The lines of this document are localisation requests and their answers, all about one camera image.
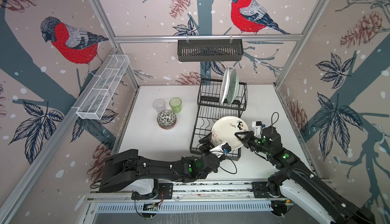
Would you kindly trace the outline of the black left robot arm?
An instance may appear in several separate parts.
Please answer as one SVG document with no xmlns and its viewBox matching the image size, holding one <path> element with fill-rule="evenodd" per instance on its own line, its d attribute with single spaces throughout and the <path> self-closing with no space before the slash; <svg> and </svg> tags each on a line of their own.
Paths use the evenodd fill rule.
<svg viewBox="0 0 390 224">
<path fill-rule="evenodd" d="M 130 149 L 105 160 L 99 192 L 117 192 L 141 179 L 169 180 L 189 183 L 206 179 L 217 172 L 220 162 L 231 151 L 228 142 L 212 147 L 212 134 L 200 140 L 201 157 L 182 157 L 178 161 L 150 160 L 138 155 L 137 149 Z"/>
</svg>

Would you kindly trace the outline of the green glass tumbler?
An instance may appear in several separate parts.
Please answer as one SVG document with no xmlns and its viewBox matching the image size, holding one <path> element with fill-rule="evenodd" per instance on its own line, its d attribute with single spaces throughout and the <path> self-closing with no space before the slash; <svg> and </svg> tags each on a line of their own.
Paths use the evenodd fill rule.
<svg viewBox="0 0 390 224">
<path fill-rule="evenodd" d="M 172 98 L 169 105 L 174 113 L 180 113 L 182 110 L 182 100 L 180 98 Z"/>
</svg>

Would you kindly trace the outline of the pink floral bowl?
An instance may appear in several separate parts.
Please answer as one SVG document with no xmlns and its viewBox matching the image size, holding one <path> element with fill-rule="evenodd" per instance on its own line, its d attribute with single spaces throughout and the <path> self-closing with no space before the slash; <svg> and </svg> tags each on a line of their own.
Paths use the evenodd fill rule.
<svg viewBox="0 0 390 224">
<path fill-rule="evenodd" d="M 173 111 L 165 110 L 158 114 L 157 123 L 162 127 L 170 127 L 176 123 L 176 114 Z"/>
</svg>

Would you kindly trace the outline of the cream plate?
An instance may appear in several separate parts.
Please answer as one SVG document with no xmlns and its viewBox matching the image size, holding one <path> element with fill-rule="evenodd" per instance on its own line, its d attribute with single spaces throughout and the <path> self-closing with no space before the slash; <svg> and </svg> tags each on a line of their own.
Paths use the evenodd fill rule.
<svg viewBox="0 0 390 224">
<path fill-rule="evenodd" d="M 235 133 L 247 132 L 247 124 L 239 117 L 226 116 L 216 121 L 211 129 L 211 142 L 214 146 L 228 142 L 232 150 L 243 146 Z"/>
</svg>

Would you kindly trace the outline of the clear plastic cup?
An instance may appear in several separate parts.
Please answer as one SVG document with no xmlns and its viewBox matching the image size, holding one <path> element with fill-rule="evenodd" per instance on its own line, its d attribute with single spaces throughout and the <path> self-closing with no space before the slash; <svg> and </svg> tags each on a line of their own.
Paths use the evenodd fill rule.
<svg viewBox="0 0 390 224">
<path fill-rule="evenodd" d="M 155 111 L 159 114 L 162 111 L 166 110 L 166 102 L 163 99 L 157 99 L 153 102 L 153 107 Z"/>
</svg>

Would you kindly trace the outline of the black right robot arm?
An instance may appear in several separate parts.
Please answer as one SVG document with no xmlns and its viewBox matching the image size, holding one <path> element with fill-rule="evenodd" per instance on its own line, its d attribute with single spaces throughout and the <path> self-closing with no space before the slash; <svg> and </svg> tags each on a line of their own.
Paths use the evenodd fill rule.
<svg viewBox="0 0 390 224">
<path fill-rule="evenodd" d="M 273 126 L 262 130 L 235 133 L 245 148 L 263 153 L 278 171 L 268 178 L 268 192 L 284 196 L 300 206 L 320 224 L 374 224 L 375 216 L 367 207 L 358 207 L 339 195 L 306 167 L 292 151 L 283 147 Z"/>
</svg>

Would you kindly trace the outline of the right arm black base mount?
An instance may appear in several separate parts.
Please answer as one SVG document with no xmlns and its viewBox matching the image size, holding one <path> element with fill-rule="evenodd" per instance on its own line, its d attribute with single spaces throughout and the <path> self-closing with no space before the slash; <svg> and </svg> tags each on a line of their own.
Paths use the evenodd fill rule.
<svg viewBox="0 0 390 224">
<path fill-rule="evenodd" d="M 252 182 L 251 191 L 254 193 L 255 198 L 279 198 L 282 196 L 280 187 L 284 181 L 288 180 L 288 177 L 282 172 L 278 171 L 268 177 L 266 181 Z"/>
</svg>

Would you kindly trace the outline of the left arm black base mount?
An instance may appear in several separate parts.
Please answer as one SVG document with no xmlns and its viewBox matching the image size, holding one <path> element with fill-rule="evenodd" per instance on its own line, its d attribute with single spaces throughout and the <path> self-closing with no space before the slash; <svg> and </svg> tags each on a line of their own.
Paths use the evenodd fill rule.
<svg viewBox="0 0 390 224">
<path fill-rule="evenodd" d="M 139 192 L 133 190 L 131 199 L 132 200 L 171 200 L 173 194 L 173 184 L 172 183 L 158 183 L 153 181 L 151 186 L 151 192 L 148 194 L 140 194 Z"/>
</svg>

